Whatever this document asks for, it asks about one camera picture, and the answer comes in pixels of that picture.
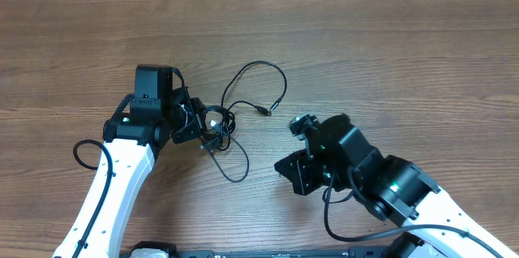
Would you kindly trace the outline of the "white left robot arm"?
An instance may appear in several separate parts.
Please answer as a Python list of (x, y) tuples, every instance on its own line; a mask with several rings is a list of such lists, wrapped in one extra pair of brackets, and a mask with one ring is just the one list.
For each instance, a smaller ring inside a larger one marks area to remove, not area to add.
[(96, 174), (56, 257), (117, 257), (135, 200), (169, 141), (181, 144), (206, 131), (204, 106), (187, 86), (174, 86), (176, 67), (139, 65), (135, 91), (103, 127)]

